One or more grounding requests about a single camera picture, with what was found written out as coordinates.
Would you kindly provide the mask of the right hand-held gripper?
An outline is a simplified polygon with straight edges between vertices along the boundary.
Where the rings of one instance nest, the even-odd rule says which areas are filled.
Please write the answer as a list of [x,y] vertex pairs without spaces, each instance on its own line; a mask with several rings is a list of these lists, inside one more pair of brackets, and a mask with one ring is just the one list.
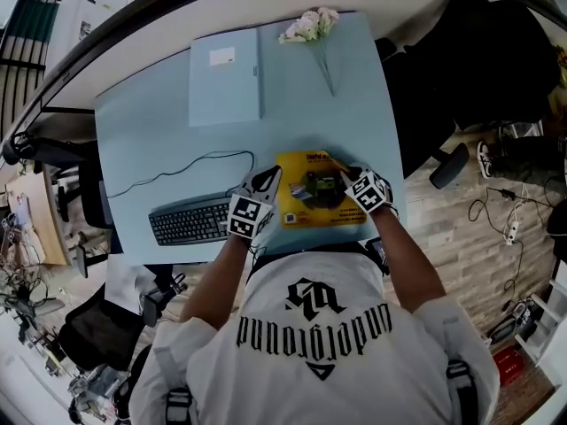
[[394,210],[391,184],[366,164],[354,164],[339,169],[346,195],[366,214],[381,207]]

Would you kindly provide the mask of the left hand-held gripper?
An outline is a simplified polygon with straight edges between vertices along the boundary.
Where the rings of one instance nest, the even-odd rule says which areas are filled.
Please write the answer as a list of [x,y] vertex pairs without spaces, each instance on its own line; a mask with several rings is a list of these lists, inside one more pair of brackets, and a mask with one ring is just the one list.
[[228,231],[252,241],[269,224],[273,214],[282,168],[274,165],[253,170],[231,196]]

